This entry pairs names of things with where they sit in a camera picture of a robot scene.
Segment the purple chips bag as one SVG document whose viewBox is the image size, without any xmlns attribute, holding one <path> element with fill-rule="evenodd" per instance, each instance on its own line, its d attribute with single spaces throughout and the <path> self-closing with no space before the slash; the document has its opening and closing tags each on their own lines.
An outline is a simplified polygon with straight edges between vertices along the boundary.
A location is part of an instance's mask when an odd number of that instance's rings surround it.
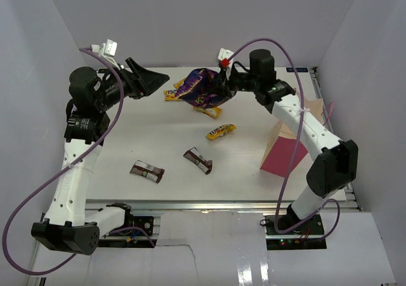
<svg viewBox="0 0 406 286">
<path fill-rule="evenodd" d="M 209 68 L 196 68 L 185 78 L 184 84 L 178 89 L 176 96 L 193 107 L 214 108 L 219 104 L 220 77 L 224 72 L 216 72 Z"/>
</svg>

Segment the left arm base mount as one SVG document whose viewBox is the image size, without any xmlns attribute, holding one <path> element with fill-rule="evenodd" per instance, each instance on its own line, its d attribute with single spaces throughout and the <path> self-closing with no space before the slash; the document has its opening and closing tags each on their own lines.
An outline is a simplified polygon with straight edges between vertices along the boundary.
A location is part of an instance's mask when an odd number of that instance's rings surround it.
<svg viewBox="0 0 406 286">
<path fill-rule="evenodd" d="M 129 215 L 124 224 L 102 236 L 99 247 L 154 248 L 154 217 Z"/>
</svg>

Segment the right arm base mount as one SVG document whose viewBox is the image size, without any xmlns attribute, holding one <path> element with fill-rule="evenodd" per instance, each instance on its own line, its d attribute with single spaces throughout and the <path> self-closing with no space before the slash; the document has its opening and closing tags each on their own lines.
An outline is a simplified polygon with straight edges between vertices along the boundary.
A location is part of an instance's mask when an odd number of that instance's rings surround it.
<svg viewBox="0 0 406 286">
<path fill-rule="evenodd" d="M 279 234 L 273 227 L 274 216 L 265 216 L 259 224 L 265 229 L 266 247 L 268 251 L 288 250 L 324 250 L 326 240 L 319 240 L 324 236 L 324 226 L 319 214 L 311 218 L 298 230 Z"/>
</svg>

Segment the brown chocolate bar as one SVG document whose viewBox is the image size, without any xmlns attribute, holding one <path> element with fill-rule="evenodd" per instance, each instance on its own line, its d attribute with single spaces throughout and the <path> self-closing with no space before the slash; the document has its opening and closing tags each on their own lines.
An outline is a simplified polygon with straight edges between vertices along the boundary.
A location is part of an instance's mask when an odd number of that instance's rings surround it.
<svg viewBox="0 0 406 286">
<path fill-rule="evenodd" d="M 206 160 L 203 158 L 201 153 L 198 151 L 196 147 L 193 147 L 187 150 L 183 154 L 184 158 L 188 159 L 190 162 L 194 163 L 200 170 L 202 170 L 205 174 L 209 174 L 213 168 L 213 161 Z"/>
<path fill-rule="evenodd" d="M 129 173 L 142 176 L 154 183 L 159 183 L 165 173 L 165 169 L 137 160 L 133 164 Z"/>
</svg>

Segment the yellow M&M packet top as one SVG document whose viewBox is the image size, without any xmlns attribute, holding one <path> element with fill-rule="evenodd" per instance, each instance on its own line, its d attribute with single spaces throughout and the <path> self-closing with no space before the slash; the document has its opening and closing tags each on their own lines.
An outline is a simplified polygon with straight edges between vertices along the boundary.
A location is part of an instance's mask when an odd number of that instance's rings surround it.
<svg viewBox="0 0 406 286">
<path fill-rule="evenodd" d="M 175 89 L 179 89 L 183 84 L 184 84 L 185 78 L 183 78 L 182 80 L 180 80 L 177 83 L 174 83 L 173 86 Z"/>
</svg>

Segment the aluminium front rail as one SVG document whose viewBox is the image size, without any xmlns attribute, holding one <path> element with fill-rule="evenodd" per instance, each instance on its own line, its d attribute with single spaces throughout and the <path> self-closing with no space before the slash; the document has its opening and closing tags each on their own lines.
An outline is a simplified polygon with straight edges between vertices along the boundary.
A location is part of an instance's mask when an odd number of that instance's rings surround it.
<svg viewBox="0 0 406 286">
<path fill-rule="evenodd" d="M 205 202 L 205 201 L 144 201 L 127 200 L 118 203 L 130 205 L 137 211 L 273 211 L 276 202 Z"/>
</svg>

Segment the yellow m&m packet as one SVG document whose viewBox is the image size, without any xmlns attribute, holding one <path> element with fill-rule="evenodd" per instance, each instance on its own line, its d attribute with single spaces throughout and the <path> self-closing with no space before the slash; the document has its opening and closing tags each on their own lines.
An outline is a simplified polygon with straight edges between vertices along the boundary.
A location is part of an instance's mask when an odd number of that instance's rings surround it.
<svg viewBox="0 0 406 286">
<path fill-rule="evenodd" d="M 183 78 L 182 80 L 180 80 L 177 83 L 174 83 L 173 86 L 175 89 L 179 89 L 183 84 L 184 84 L 185 78 Z"/>
<path fill-rule="evenodd" d="M 236 130 L 236 125 L 234 124 L 223 124 L 222 126 L 217 127 L 216 129 L 210 131 L 206 138 L 209 140 L 215 140 L 219 137 L 223 137 L 232 131 Z"/>
<path fill-rule="evenodd" d="M 172 90 L 165 90 L 164 91 L 164 100 L 165 101 L 180 101 L 180 99 L 176 96 L 177 89 Z"/>
</svg>

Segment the yellow snack bar packet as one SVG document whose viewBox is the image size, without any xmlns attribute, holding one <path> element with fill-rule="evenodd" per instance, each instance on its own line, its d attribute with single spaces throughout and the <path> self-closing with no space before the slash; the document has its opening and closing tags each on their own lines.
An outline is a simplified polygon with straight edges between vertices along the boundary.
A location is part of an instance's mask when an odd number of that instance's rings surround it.
<svg viewBox="0 0 406 286">
<path fill-rule="evenodd" d="M 200 108 L 200 107 L 194 107 L 193 108 L 195 111 L 201 112 L 203 114 L 206 114 L 212 118 L 217 118 L 221 115 L 222 109 L 219 107 L 214 107 L 214 108 Z"/>
</svg>

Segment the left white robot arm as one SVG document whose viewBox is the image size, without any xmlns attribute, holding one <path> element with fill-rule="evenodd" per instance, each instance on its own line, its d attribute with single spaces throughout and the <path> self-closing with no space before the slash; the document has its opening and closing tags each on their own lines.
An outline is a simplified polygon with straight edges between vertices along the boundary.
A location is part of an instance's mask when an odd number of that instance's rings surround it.
<svg viewBox="0 0 406 286">
<path fill-rule="evenodd" d="M 119 87 L 116 76 L 109 69 L 95 70 L 79 67 L 69 76 L 69 105 L 64 138 L 63 167 L 67 172 L 58 178 L 53 201 L 40 223 L 34 223 L 31 235 L 50 250 L 74 254 L 92 254 L 99 238 L 116 230 L 126 235 L 133 230 L 134 219 L 130 206 L 112 204 L 90 216 L 85 214 L 86 194 L 96 160 L 110 119 L 107 110 L 120 101 L 121 96 L 140 99 L 156 92 L 169 76 L 147 70 L 132 58 L 126 59 L 128 69 L 116 71 L 124 85 Z"/>
</svg>

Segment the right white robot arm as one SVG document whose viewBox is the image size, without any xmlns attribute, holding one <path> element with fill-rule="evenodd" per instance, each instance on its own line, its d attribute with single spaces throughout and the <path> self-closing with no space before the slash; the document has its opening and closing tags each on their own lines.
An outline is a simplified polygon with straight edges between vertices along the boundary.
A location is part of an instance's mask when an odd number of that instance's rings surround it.
<svg viewBox="0 0 406 286">
<path fill-rule="evenodd" d="M 233 96 L 237 91 L 254 93 L 260 105 L 296 133 L 294 148 L 303 145 L 313 161 L 306 174 L 307 186 L 288 206 L 286 214 L 275 215 L 273 221 L 279 234 L 302 234 L 310 225 L 309 219 L 326 203 L 333 202 L 333 194 L 356 178 L 358 146 L 353 140 L 343 141 L 331 133 L 305 107 L 303 96 L 277 78 L 270 51 L 252 51 L 246 72 L 235 69 L 234 56 L 228 49 L 218 53 L 226 95 Z"/>
</svg>

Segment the pink paper bag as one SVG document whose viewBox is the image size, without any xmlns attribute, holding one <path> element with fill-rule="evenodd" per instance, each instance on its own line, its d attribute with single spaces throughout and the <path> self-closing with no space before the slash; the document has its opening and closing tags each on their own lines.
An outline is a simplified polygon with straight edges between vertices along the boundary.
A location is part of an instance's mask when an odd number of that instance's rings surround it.
<svg viewBox="0 0 406 286">
<path fill-rule="evenodd" d="M 325 105 L 322 98 L 311 101 L 305 98 L 304 106 L 325 126 L 330 119 L 334 102 L 332 101 Z M 285 177 L 294 151 L 295 142 L 296 135 L 279 120 L 268 137 L 260 169 L 280 177 Z"/>
</svg>

